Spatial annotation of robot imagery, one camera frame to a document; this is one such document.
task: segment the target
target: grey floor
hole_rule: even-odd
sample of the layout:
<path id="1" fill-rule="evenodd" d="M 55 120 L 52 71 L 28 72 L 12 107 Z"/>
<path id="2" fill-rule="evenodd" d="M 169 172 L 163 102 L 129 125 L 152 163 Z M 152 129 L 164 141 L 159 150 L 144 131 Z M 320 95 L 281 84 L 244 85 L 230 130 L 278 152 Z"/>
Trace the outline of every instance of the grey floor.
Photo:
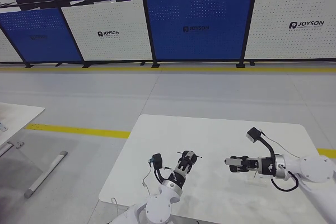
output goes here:
<path id="1" fill-rule="evenodd" d="M 336 68 L 336 63 L 257 66 Z M 141 114 L 298 123 L 316 147 L 336 149 L 335 72 L 0 71 L 0 102 L 45 107 L 34 123 L 125 131 Z M 0 223 L 98 224 L 116 216 L 115 207 L 99 202 L 98 195 L 125 139 L 34 130 L 23 130 L 22 139 L 22 152 L 9 150 L 0 158 Z M 25 199 L 25 190 L 62 150 L 69 155 Z"/>

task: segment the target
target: white tabletop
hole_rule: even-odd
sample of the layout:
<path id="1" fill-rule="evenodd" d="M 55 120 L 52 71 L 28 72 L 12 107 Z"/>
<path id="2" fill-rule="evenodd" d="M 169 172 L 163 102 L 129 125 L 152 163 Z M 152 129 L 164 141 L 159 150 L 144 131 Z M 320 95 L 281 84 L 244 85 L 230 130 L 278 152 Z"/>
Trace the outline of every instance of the white tabletop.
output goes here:
<path id="1" fill-rule="evenodd" d="M 4 104 L 0 102 L 0 121 L 8 128 L 6 132 L 0 131 L 0 148 L 44 110 L 45 108 L 36 106 Z"/>
<path id="2" fill-rule="evenodd" d="M 260 142 L 246 137 L 250 128 L 262 129 L 297 156 L 318 155 L 305 128 L 299 124 L 247 122 L 174 116 L 141 115 L 125 143 L 105 185 L 100 200 L 131 206 L 148 196 L 142 179 L 149 172 L 148 159 L 162 154 L 164 166 L 174 168 L 181 156 L 192 150 L 198 156 L 186 177 L 179 203 L 172 214 L 214 223 L 325 223 L 300 189 L 280 192 L 269 179 L 253 179 L 255 172 L 231 173 L 224 159 L 230 156 L 269 156 Z M 276 153 L 285 152 L 270 142 Z M 169 173 L 162 171 L 164 177 Z M 277 180 L 282 188 L 293 180 Z M 152 194 L 159 183 L 151 173 L 146 183 Z"/>

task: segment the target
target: yellow floor line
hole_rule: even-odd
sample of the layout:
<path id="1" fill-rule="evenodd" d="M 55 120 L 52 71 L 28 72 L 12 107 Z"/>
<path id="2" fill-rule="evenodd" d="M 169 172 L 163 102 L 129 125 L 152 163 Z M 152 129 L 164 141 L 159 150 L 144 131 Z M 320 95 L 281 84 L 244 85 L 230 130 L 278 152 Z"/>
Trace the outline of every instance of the yellow floor line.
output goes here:
<path id="1" fill-rule="evenodd" d="M 330 150 L 328 148 L 318 148 L 320 155 L 327 156 L 328 158 L 336 158 L 336 150 Z"/>
<path id="2" fill-rule="evenodd" d="M 26 129 L 29 130 L 43 130 L 47 132 L 61 132 L 70 134 L 86 134 L 90 136 L 104 136 L 113 138 L 128 138 L 130 132 L 124 132 L 121 130 L 103 130 L 92 128 L 77 128 L 77 127 L 65 127 L 57 125 L 46 124 L 29 124 Z M 320 155 L 325 155 L 329 158 L 336 158 L 336 150 L 330 150 L 327 148 L 318 148 Z"/>
<path id="3" fill-rule="evenodd" d="M 191 71 L 191 72 L 336 72 L 336 68 L 226 68 L 226 67 L 90 67 L 90 68 L 0 68 L 0 71 Z"/>
<path id="4" fill-rule="evenodd" d="M 91 128 L 77 128 L 77 127 L 64 127 L 56 125 L 45 124 L 29 124 L 26 129 L 29 130 L 44 130 L 47 132 L 62 132 L 70 134 L 86 134 L 90 136 L 104 136 L 113 138 L 128 138 L 130 132 L 124 132 L 120 130 L 102 130 Z"/>

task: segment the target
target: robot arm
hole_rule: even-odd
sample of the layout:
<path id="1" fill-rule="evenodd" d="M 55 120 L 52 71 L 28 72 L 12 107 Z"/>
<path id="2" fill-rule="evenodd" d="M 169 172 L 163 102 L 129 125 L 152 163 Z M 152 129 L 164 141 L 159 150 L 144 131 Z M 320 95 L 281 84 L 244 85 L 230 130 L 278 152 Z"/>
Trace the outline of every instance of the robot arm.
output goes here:
<path id="1" fill-rule="evenodd" d="M 283 191 L 290 192 L 300 187 L 302 192 L 320 212 L 327 223 L 336 224 L 336 165 L 326 156 L 306 156 L 292 160 L 286 155 L 275 154 L 272 147 L 261 137 L 264 135 L 256 128 L 248 131 L 247 137 L 252 141 L 260 141 L 270 151 L 270 157 L 249 158 L 232 156 L 225 160 L 231 172 L 256 171 L 262 175 L 272 176 L 273 185 Z M 291 189 L 281 189 L 274 179 L 288 180 L 293 178 L 296 185 Z M 325 189 L 310 189 L 305 183 L 324 183 L 330 179 L 334 185 Z"/>
<path id="2" fill-rule="evenodd" d="M 172 171 L 168 179 L 164 179 L 160 174 L 162 167 L 162 157 L 160 154 L 153 155 L 149 163 L 153 163 L 157 180 L 161 183 L 159 195 L 150 195 L 140 204 L 135 204 L 129 210 L 114 219 L 110 224 L 141 224 L 139 215 L 145 210 L 148 224 L 173 224 L 171 212 L 173 203 L 180 201 L 185 177 L 197 161 L 198 156 L 192 151 L 184 151 L 179 158 L 178 165 Z"/>

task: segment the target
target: black cable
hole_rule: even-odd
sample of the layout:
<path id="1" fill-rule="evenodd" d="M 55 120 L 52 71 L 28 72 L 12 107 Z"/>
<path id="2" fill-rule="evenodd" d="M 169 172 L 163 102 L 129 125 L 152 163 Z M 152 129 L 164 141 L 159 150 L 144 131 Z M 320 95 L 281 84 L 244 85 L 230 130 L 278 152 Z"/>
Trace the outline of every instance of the black cable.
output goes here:
<path id="1" fill-rule="evenodd" d="M 161 183 L 163 183 L 163 181 L 165 180 L 162 175 L 161 175 L 161 171 L 160 170 L 157 170 L 157 173 L 158 173 L 158 177 L 159 179 L 161 180 Z"/>
<path id="2" fill-rule="evenodd" d="M 280 187 L 278 187 L 277 185 L 276 185 L 276 183 L 274 182 L 274 179 L 271 179 L 271 183 L 273 183 L 273 185 L 278 189 L 278 190 L 281 190 L 282 192 L 291 192 L 291 191 L 293 191 L 293 190 L 295 190 L 297 187 L 298 187 L 298 179 L 297 179 L 297 177 L 292 173 L 292 172 L 290 172 L 290 171 L 288 171 L 288 173 L 292 176 L 292 178 L 294 178 L 295 179 L 295 186 L 293 187 L 293 188 L 290 188 L 290 189 L 287 189 L 287 190 L 285 190 L 285 189 L 282 189 L 282 188 L 280 188 Z"/>
<path id="3" fill-rule="evenodd" d="M 161 180 L 158 178 L 156 171 L 157 171 L 157 170 L 155 170 L 155 172 L 154 172 L 154 173 L 155 173 L 155 176 L 156 176 L 156 179 L 157 179 L 158 182 L 161 184 L 162 182 L 161 182 Z"/>

